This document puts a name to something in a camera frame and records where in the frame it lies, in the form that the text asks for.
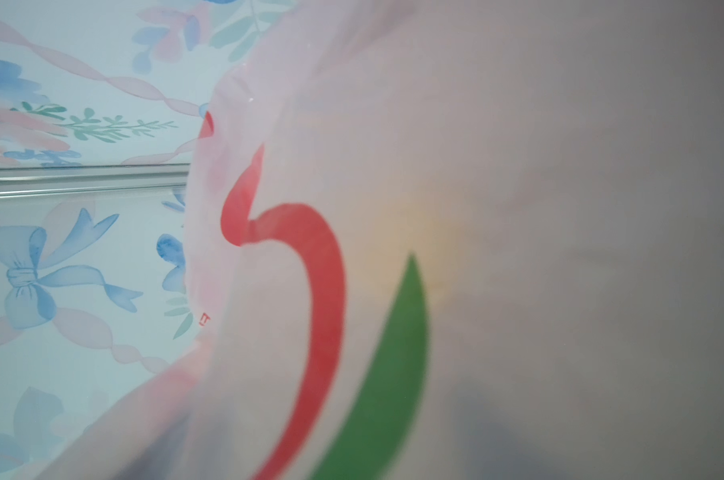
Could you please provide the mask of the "pink plastic bag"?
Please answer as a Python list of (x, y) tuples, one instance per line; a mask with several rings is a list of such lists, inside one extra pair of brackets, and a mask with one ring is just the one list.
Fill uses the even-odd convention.
[(724, 1), (302, 1), (187, 183), (191, 352), (46, 479), (724, 479)]

